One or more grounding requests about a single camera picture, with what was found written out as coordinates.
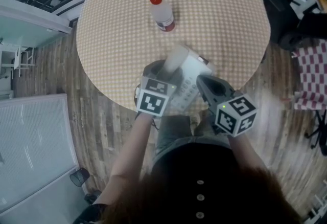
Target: floor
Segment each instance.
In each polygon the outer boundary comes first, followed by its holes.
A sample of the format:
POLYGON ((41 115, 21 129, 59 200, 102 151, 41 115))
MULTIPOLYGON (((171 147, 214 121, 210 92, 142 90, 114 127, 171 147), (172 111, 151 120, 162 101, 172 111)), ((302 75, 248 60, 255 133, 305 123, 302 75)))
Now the floor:
MULTIPOLYGON (((77 157, 91 174, 87 187, 102 190, 128 137, 135 112, 113 103, 91 83, 78 58, 76 29, 38 49, 35 55, 32 69, 23 71, 20 78, 15 74, 15 96, 67 93, 77 157)), ((313 113, 293 110, 286 101, 298 88, 297 74, 296 61, 290 54, 271 44, 243 91, 260 107, 250 140, 268 168, 276 173, 288 201, 304 216, 327 175, 327 167, 320 150, 311 150, 303 137, 313 127, 313 113)), ((151 163, 154 146, 152 129, 144 169, 151 163)))

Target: chair leg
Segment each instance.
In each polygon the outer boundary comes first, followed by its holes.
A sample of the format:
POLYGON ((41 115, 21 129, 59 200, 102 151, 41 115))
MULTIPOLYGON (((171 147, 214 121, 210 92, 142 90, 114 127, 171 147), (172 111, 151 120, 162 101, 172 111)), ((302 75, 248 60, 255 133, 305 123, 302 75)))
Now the chair leg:
POLYGON ((312 132, 310 135, 308 133, 305 133, 305 138, 309 139, 313 135, 316 135, 319 132, 319 128, 317 128, 314 132, 312 132))
POLYGON ((319 139, 320 139, 320 136, 321 136, 321 131, 320 131, 319 134, 318 134, 318 137, 317 137, 316 143, 315 143, 314 145, 311 145, 311 149, 314 149, 314 148, 317 146, 317 144, 318 144, 318 142, 319 142, 319 139))

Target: shirt button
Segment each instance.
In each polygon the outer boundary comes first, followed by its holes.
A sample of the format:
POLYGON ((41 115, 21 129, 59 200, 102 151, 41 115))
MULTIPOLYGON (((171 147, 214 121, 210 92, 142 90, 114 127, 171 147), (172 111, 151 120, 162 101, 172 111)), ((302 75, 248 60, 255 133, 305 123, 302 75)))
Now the shirt button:
POLYGON ((197 212, 195 215, 196 215, 196 217, 199 218, 199 219, 204 218, 204 213, 201 212, 201 211, 197 212))
POLYGON ((197 195, 196 198, 197 198, 199 201, 203 201, 203 200, 204 200, 204 196, 203 196, 202 194, 197 195))

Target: person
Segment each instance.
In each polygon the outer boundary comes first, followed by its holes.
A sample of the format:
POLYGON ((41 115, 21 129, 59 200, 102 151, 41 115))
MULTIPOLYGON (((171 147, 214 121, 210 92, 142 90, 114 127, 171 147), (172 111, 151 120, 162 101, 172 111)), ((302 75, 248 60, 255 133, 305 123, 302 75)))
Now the person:
POLYGON ((140 179, 152 119, 136 118, 81 223, 301 223, 247 136, 215 136, 206 120, 192 135, 189 117, 163 117, 152 170, 140 179))

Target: black chair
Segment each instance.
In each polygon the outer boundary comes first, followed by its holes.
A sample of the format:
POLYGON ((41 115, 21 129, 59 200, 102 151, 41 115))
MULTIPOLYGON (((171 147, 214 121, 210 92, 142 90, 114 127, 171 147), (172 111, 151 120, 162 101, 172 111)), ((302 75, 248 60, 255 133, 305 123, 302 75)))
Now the black chair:
POLYGON ((322 115, 322 117, 320 116, 319 112, 316 111, 316 116, 318 118, 318 128, 312 132, 310 135, 305 133, 305 137, 307 139, 310 139, 312 136, 318 134, 316 143, 311 145, 311 149, 314 149, 317 144, 319 143, 319 147, 321 149, 321 153, 324 156, 327 156, 327 124, 325 123, 325 119, 326 119, 326 109, 322 115))
POLYGON ((271 27, 270 41, 294 51, 305 38, 327 39, 327 14, 306 13, 300 20, 290 3, 293 0, 263 0, 271 27))

